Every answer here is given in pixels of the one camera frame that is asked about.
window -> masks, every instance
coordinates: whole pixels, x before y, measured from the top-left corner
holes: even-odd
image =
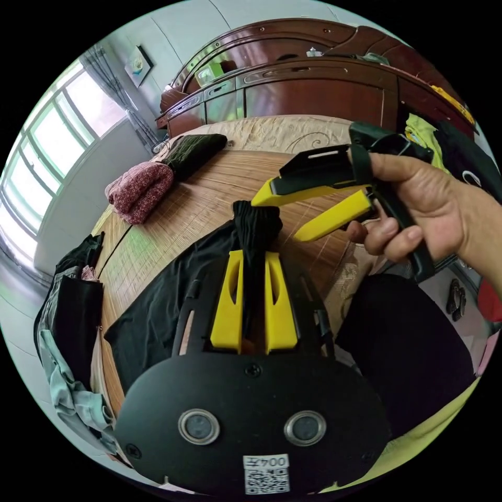
[[[68,95],[99,137],[126,116],[88,73],[82,73],[68,85]]]
[[[21,261],[32,265],[42,221],[68,173],[126,115],[79,61],[33,108],[0,187],[0,230]]]

fabric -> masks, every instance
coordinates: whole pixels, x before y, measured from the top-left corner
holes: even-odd
[[[90,364],[90,388],[95,394],[100,394],[103,397],[106,409],[110,416],[110,427],[115,429],[115,424],[117,422],[117,417],[113,414],[113,408],[111,407],[110,397],[108,395],[108,389],[106,388],[105,371],[103,368],[103,355],[101,350],[101,326],[97,329],[96,340],[93,348],[93,357]],[[117,453],[115,458],[120,462],[123,462],[128,467],[131,467],[129,460],[126,455],[116,444]]]
[[[77,433],[85,435],[86,427],[99,431],[103,450],[116,454],[117,448],[110,427],[111,414],[102,396],[89,392],[81,382],[75,380],[48,329],[40,332],[39,343],[52,405],[59,418]]]
[[[61,355],[73,376],[90,390],[96,328],[101,324],[103,285],[63,275],[53,291],[54,317],[49,325]]]
[[[178,136],[170,144],[168,156],[161,162],[169,166],[176,181],[186,181],[192,174],[225,148],[222,134],[194,134]]]
[[[443,165],[441,147],[434,136],[434,132],[436,130],[437,129],[434,126],[426,122],[424,119],[410,113],[408,120],[406,121],[406,128],[404,132],[409,140],[418,143],[424,148],[430,148],[434,152],[432,165],[441,169],[445,173],[450,174],[450,172]]]
[[[94,270],[94,267],[90,267],[89,265],[86,265],[82,269],[82,279],[84,281],[94,281],[94,282],[99,281],[99,279],[96,276],[96,271]]]
[[[335,340],[347,316],[353,296],[377,262],[378,257],[368,254],[363,245],[347,243],[341,263],[336,269],[333,286],[324,298]]]
[[[141,162],[105,188],[115,212],[131,225],[144,223],[174,181],[172,169],[160,162]]]
[[[45,297],[45,300],[40,308],[35,322],[33,324],[33,341],[35,342],[35,347],[37,349],[38,356],[40,357],[40,352],[38,350],[38,335],[40,329],[50,329],[52,326],[52,319],[54,317],[54,307],[52,302],[54,300],[54,287],[61,281],[61,273],[67,271],[67,275],[70,277],[78,277],[81,270],[89,265],[94,267],[98,262],[99,254],[103,246],[103,239],[105,238],[105,233],[101,232],[99,235],[92,236],[88,235],[76,248],[72,249],[58,262],[55,268],[54,277],[52,278],[51,285],[49,287],[49,292]]]
[[[451,174],[460,181],[480,186],[502,204],[502,177],[491,157],[447,120],[437,124],[434,136]]]
[[[356,55],[356,59],[360,61],[368,61],[370,63],[380,63],[385,66],[390,66],[389,60],[380,54],[375,54],[374,52],[367,52],[364,56]]]
[[[110,410],[110,415],[115,422],[117,418],[113,414],[108,389],[106,388],[105,371],[103,369],[101,327],[96,329],[96,339],[94,341],[93,355],[90,363],[90,389],[94,393],[101,394],[103,396],[103,399]]]
[[[171,356],[179,312],[200,269],[243,246],[268,247],[281,229],[278,208],[253,208],[248,201],[237,201],[233,212],[234,219],[169,263],[106,332],[124,393],[148,368]]]
[[[62,272],[59,272],[54,275],[51,289],[49,290],[49,294],[47,295],[42,305],[42,308],[40,309],[35,319],[35,324],[33,326],[34,330],[33,336],[35,340],[35,347],[37,348],[38,357],[40,357],[40,350],[38,347],[38,339],[40,332],[43,329],[52,329],[54,325],[54,317],[56,308],[58,306],[59,288],[61,286],[61,281],[64,276],[75,278],[78,277],[79,273],[80,273],[80,267],[76,266],[67,268],[66,270],[63,270]]]
[[[498,335],[500,334],[500,331],[497,333],[493,333],[488,340],[486,341],[486,347],[485,351],[483,353],[483,357],[481,359],[480,365],[477,368],[477,375],[480,377],[486,370],[486,367],[488,366],[488,363],[490,362],[490,359],[492,358],[493,351],[495,350],[495,346],[497,345],[498,342]]]
[[[400,276],[363,280],[336,343],[382,399],[393,439],[440,411],[475,379],[471,355],[448,318]]]
[[[62,272],[70,267],[84,268],[86,265],[95,267],[103,246],[105,233],[88,235],[76,248],[67,253],[56,265],[55,273]]]
[[[474,117],[469,113],[469,111],[462,106],[454,97],[450,96],[442,87],[437,87],[436,85],[431,85],[440,96],[442,96],[446,101],[449,101],[464,117],[472,124],[475,125],[476,121]]]
[[[376,480],[416,457],[451,424],[476,389],[479,380],[479,378],[476,378],[462,394],[407,434],[390,441],[375,465],[361,479],[345,486],[338,486],[335,483],[333,486],[322,490],[321,493],[334,490],[340,490],[341,493],[344,493],[345,490],[349,491],[357,485],[363,486],[363,484]]]
[[[477,294],[477,307],[487,321],[492,323],[502,322],[502,300],[486,279],[482,279],[480,284],[480,290]]]
[[[259,152],[298,153],[322,146],[345,145],[350,143],[350,120],[322,115],[275,115],[271,117],[248,117],[216,124],[201,125],[183,133],[222,134],[228,138],[226,150],[246,150]],[[168,154],[168,144],[153,157],[160,162]]]
[[[157,135],[136,111],[134,103],[111,69],[105,49],[97,44],[92,46],[80,56],[80,62],[103,92],[127,112],[138,138],[150,151],[158,141]]]

picture frame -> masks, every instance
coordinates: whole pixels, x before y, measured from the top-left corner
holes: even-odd
[[[148,57],[144,49],[137,45],[128,57],[125,64],[125,71],[136,87],[139,87],[153,67],[152,60]]]

bed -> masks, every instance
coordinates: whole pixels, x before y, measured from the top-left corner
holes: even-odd
[[[227,147],[188,182],[178,185],[144,225],[130,226],[109,206],[93,234],[105,233],[96,274],[104,284],[102,330],[93,364],[97,388],[115,416],[124,400],[111,347],[104,334],[151,280],[197,239],[232,217],[234,200],[250,200],[294,154],[326,145],[349,143],[350,122],[323,116],[275,116],[205,125],[186,134],[224,134]],[[163,158],[165,147],[154,159]],[[343,232],[317,242],[297,245],[294,230],[336,202],[324,197],[281,209],[283,230],[277,241],[282,253],[310,270],[321,294],[330,290],[342,256]]]

curtain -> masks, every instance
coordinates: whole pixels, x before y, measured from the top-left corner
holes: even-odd
[[[92,46],[80,56],[80,62],[99,87],[127,112],[136,134],[145,148],[151,151],[158,143],[157,135],[138,114],[130,97],[113,73],[105,49],[97,44]]]

